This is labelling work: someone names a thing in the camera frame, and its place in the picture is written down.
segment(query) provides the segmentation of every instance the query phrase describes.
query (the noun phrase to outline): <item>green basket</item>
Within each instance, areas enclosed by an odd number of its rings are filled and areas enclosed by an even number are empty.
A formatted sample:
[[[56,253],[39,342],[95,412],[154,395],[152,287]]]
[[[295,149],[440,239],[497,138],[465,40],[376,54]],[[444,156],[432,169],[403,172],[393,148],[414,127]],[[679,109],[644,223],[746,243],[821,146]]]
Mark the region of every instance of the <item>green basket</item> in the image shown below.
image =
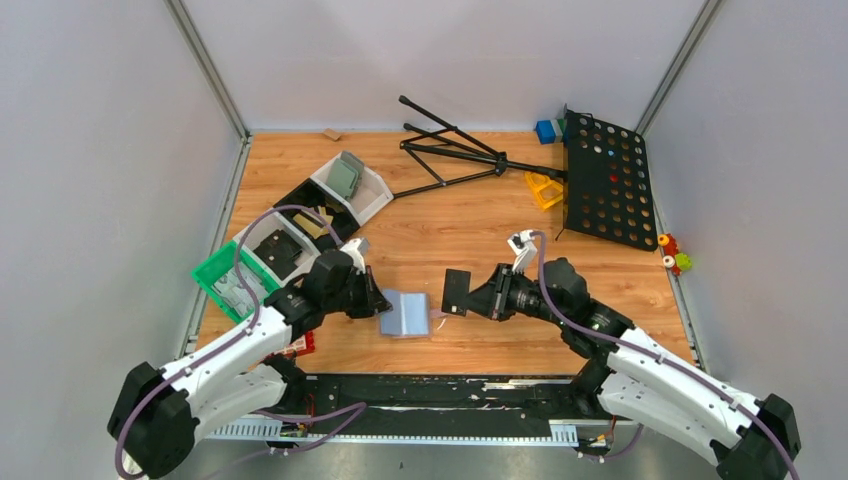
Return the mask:
[[[212,254],[211,257],[206,259],[205,262],[201,263],[197,268],[192,270],[191,276],[194,277],[194,280],[198,285],[200,285],[200,288],[202,288],[209,297],[215,301],[218,307],[220,307],[228,317],[238,324],[249,317],[253,313],[253,310],[251,309],[245,313],[244,316],[239,316],[238,312],[234,308],[230,307],[213,288],[215,282],[233,268],[233,256],[235,256],[235,254],[236,242],[230,241],[217,252]],[[280,288],[277,281],[262,267],[262,265],[254,260],[252,256],[248,255],[244,248],[241,252],[239,252],[239,258],[243,264],[247,265],[247,268],[249,268],[251,272],[259,277],[262,281],[262,286],[265,287],[265,291],[270,293]]]

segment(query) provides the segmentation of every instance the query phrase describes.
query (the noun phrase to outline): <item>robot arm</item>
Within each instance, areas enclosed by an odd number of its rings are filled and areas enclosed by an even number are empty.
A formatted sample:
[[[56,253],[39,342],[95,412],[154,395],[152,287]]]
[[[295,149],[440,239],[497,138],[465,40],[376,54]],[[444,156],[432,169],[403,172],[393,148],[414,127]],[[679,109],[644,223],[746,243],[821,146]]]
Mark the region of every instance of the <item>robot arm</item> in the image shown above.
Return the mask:
[[[539,281],[522,273],[529,263],[524,252],[535,254],[535,247],[526,245],[532,243],[531,237],[531,231],[512,235],[507,243],[519,256],[516,263],[498,264],[489,280],[473,291],[469,292],[469,272],[448,270],[442,311],[464,316],[470,310],[497,321],[522,313],[553,323],[563,341],[588,359],[572,382],[574,400],[587,413],[603,409],[642,423],[704,457],[724,479],[782,480],[786,476],[787,466],[777,449],[740,408],[762,420],[794,459],[800,442],[791,405],[773,394],[764,401],[757,399],[692,367],[630,319],[592,299],[585,279],[559,258],[543,266],[547,292],[559,311],[584,329],[652,355],[565,325],[545,301]],[[672,362],[688,374],[673,368]],[[724,401],[705,384],[728,394],[733,402]]]
[[[165,379],[184,372],[147,404],[129,427],[124,444],[148,477],[160,478],[215,429],[256,410],[297,404],[305,374],[275,352],[321,326],[326,314],[366,318],[391,308],[365,265],[367,249],[364,239],[353,239],[339,250],[322,253],[299,284],[295,280],[265,299],[252,327],[251,322],[242,322],[158,370],[147,362],[132,369],[109,419],[109,433],[117,440],[142,398]],[[205,356],[209,359],[192,371],[195,359]]]

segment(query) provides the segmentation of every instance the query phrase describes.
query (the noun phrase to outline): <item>white wall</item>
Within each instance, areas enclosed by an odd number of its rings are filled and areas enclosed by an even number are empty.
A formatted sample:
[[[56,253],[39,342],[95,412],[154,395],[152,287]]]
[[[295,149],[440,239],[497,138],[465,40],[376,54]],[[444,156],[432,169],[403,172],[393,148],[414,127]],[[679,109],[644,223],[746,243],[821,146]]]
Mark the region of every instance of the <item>white wall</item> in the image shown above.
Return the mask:
[[[725,2],[647,137],[706,364],[795,406],[808,479],[848,467],[845,25],[840,2]]]
[[[161,1],[0,2],[0,71],[0,478],[115,478],[106,422],[175,353],[238,141]]]
[[[252,129],[635,126],[703,0],[185,0]]]

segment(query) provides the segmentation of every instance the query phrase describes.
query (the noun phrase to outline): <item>black perforated board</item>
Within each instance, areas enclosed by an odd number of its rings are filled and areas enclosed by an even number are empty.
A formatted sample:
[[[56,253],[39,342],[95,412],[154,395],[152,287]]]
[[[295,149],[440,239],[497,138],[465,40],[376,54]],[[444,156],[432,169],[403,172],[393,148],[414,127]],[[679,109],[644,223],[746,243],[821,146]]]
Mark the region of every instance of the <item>black perforated board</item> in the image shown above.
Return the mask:
[[[641,135],[571,110],[566,112],[569,230],[654,251],[654,200]]]

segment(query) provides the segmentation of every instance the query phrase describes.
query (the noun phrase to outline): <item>cable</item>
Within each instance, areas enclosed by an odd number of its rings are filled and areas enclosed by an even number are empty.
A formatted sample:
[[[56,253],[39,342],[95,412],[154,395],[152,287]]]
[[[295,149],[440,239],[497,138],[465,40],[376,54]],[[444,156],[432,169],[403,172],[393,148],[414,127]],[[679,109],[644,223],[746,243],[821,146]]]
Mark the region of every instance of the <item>cable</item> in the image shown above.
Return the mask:
[[[598,338],[598,339],[601,339],[601,340],[605,340],[607,342],[612,342],[616,345],[621,345],[622,347],[626,347],[626,348],[629,348],[629,349],[634,350],[636,352],[639,352],[642,355],[648,356],[648,357],[650,357],[654,360],[660,360],[660,355],[658,353],[655,353],[655,352],[653,352],[653,351],[651,351],[647,348],[644,348],[641,345],[636,345],[635,343],[628,342],[627,340],[622,340],[620,338],[613,337],[613,336],[607,335],[605,333],[596,332],[596,331],[589,329],[589,328],[586,328],[582,325],[578,325],[577,323],[575,323],[574,321],[572,321],[571,319],[569,319],[568,317],[563,315],[563,313],[559,311],[559,308],[557,308],[556,304],[551,299],[551,295],[550,295],[550,293],[548,293],[547,283],[545,282],[544,265],[545,265],[545,249],[546,249],[547,243],[548,243],[547,235],[545,235],[545,232],[542,232],[542,231],[539,231],[539,230],[533,231],[532,235],[534,237],[539,237],[542,240],[542,242],[541,242],[542,244],[539,248],[539,285],[540,285],[540,290],[542,291],[542,297],[544,297],[545,303],[548,304],[548,308],[551,309],[551,311],[554,313],[554,315],[556,315],[557,318],[559,318],[559,320],[562,323],[567,325],[572,330],[576,330],[576,331],[578,331],[578,332],[580,332],[584,335],[588,335],[590,337],[595,337],[595,338]],[[689,369],[684,367],[683,365],[681,365],[681,364],[679,364],[679,363],[677,363],[673,360],[669,360],[669,359],[665,360],[665,365],[669,365],[670,367],[674,368],[675,370],[679,371],[680,373],[683,373],[686,376],[690,377],[692,380],[695,380],[696,382],[701,384],[704,388],[711,391],[712,393],[714,393],[716,396],[718,396],[719,398],[721,398],[725,402],[727,402],[731,405],[735,403],[735,400],[733,399],[733,397],[731,397],[730,395],[725,393],[722,389],[720,389],[720,388],[716,387],[715,385],[713,385],[712,383],[708,382],[707,380],[705,380],[705,379],[701,378],[700,376],[690,372]],[[777,453],[780,455],[780,458],[786,464],[786,468],[789,470],[789,475],[792,477],[792,480],[800,480],[801,477],[798,476],[798,470],[795,469],[795,464],[792,462],[792,458],[789,456],[789,453],[786,451],[786,449],[783,448],[783,444],[780,443],[780,440],[777,438],[777,436],[774,434],[774,432],[772,432],[771,429],[768,428],[768,426],[762,420],[760,420],[756,415],[754,415],[754,413],[752,411],[748,410],[748,408],[746,408],[744,405],[737,405],[736,409],[739,410],[740,412],[742,412],[743,415],[748,417],[748,419],[750,419],[751,422],[754,425],[756,425],[760,430],[762,430],[762,432],[766,435],[766,437],[768,437],[768,439],[774,445],[774,448],[777,450]],[[624,453],[624,450],[619,452],[617,454],[617,456],[620,456],[622,453]]]
[[[259,321],[261,302],[259,300],[259,297],[256,296],[256,293],[250,288],[250,285],[244,279],[244,276],[241,273],[241,269],[239,268],[239,260],[240,260],[240,255],[241,255],[241,249],[244,247],[244,242],[245,242],[245,240],[247,240],[247,237],[250,235],[250,232],[252,232],[253,229],[256,227],[256,225],[260,221],[262,221],[265,217],[267,217],[267,216],[269,216],[273,213],[276,213],[276,212],[284,212],[284,211],[290,211],[290,210],[297,210],[297,211],[306,213],[308,215],[312,215],[316,220],[318,220],[322,225],[324,225],[324,227],[330,233],[330,236],[333,237],[333,240],[336,242],[336,245],[339,246],[339,247],[342,246],[341,238],[339,238],[339,235],[336,233],[336,231],[333,229],[333,227],[327,222],[327,220],[324,217],[322,217],[321,215],[319,215],[318,213],[316,213],[314,210],[306,208],[302,205],[282,205],[280,207],[274,207],[274,208],[268,210],[267,212],[263,213],[262,215],[260,215],[256,220],[254,220],[253,223],[251,223],[247,227],[247,229],[244,231],[244,235],[242,235],[241,239],[239,239],[239,242],[236,245],[236,253],[235,253],[235,256],[234,256],[234,260],[233,260],[233,271],[235,271],[236,277],[238,277],[242,286],[244,286],[244,289],[247,290],[248,295],[250,295],[250,299],[253,300],[253,318],[250,319],[250,323],[248,324],[249,329],[252,329],[256,325],[256,323]],[[118,441],[117,441],[117,444],[115,445],[115,470],[118,472],[118,476],[120,476],[121,478],[124,478],[126,480],[138,480],[138,479],[140,479],[141,477],[144,476],[144,472],[138,472],[138,473],[135,473],[135,474],[129,473],[124,468],[124,462],[123,462],[124,444],[126,444],[127,435],[129,434],[130,427],[136,421],[138,416],[141,414],[141,411],[145,407],[147,407],[147,405],[153,400],[153,398],[155,398],[156,395],[159,395],[160,392],[162,392],[163,390],[168,388],[170,385],[172,385],[177,380],[185,377],[188,372],[198,369],[204,363],[206,363],[209,360],[217,357],[222,352],[226,351],[227,349],[229,349],[230,347],[235,345],[236,342],[241,340],[246,335],[247,334],[245,333],[245,330],[239,331],[239,333],[237,335],[235,335],[233,338],[229,339],[228,341],[224,342],[223,344],[219,345],[218,348],[216,348],[216,349],[212,350],[211,352],[207,353],[206,355],[198,358],[197,360],[195,360],[194,362],[189,364],[189,366],[187,368],[180,370],[179,372],[175,373],[173,376],[165,379],[165,381],[163,381],[162,383],[160,383],[159,385],[154,387],[153,390],[151,390],[147,395],[144,396],[144,398],[141,399],[141,401],[138,403],[138,405],[136,405],[135,408],[132,410],[132,412],[130,412],[129,416],[127,417],[127,420],[124,422],[124,426],[121,428],[121,432],[118,434]]]
[[[298,447],[293,447],[293,448],[282,448],[282,449],[281,448],[263,448],[262,450],[258,450],[256,452],[249,453],[249,454],[239,458],[238,460],[227,465],[226,467],[221,468],[220,470],[201,478],[201,480],[210,480],[212,478],[215,478],[218,475],[221,475],[222,473],[232,469],[233,467],[236,467],[238,465],[241,465],[242,463],[253,460],[254,458],[259,458],[259,457],[266,456],[266,455],[275,455],[275,454],[279,453],[280,451],[282,451],[283,455],[286,456],[289,453],[303,453],[303,452],[308,452],[309,450],[318,448],[321,445],[323,445],[324,443],[326,443],[328,440],[330,440],[331,438],[338,435],[339,432],[341,432],[345,427],[350,425],[350,423],[353,422],[354,420],[356,420],[357,417],[362,415],[362,412],[365,411],[365,408],[366,408],[365,402],[359,402],[359,403],[354,403],[353,405],[348,405],[347,407],[344,407],[344,408],[337,410],[333,413],[328,413],[326,415],[321,415],[321,416],[318,416],[318,417],[310,418],[308,420],[311,420],[313,422],[320,422],[322,420],[327,420],[327,419],[330,419],[330,418],[338,417],[339,415],[343,415],[343,414],[345,414],[345,413],[347,413],[351,410],[355,410],[349,417],[347,417],[345,419],[345,421],[340,423],[338,427],[334,428],[332,431],[330,431],[330,433],[324,435],[323,437],[319,438],[318,440],[316,440],[312,443],[309,443],[309,444],[307,444],[303,447],[298,446]],[[304,418],[284,417],[282,415],[276,415],[276,414],[273,414],[273,413],[268,413],[268,412],[263,412],[263,411],[259,411],[259,412],[256,412],[256,413],[258,413],[260,415],[265,415],[266,417],[273,418],[275,420],[280,420],[280,421],[285,422],[285,423],[300,423],[303,420],[307,420],[307,419],[304,419]]]
[[[626,447],[622,448],[618,452],[613,453],[612,455],[589,455],[584,453],[583,456],[590,460],[595,460],[599,463],[619,459],[630,453],[631,450],[633,450],[633,447],[635,447],[639,439],[642,438],[642,432],[644,430],[645,426],[640,423],[639,428],[636,429],[636,433],[633,434],[633,438],[630,439],[630,443],[628,443]]]

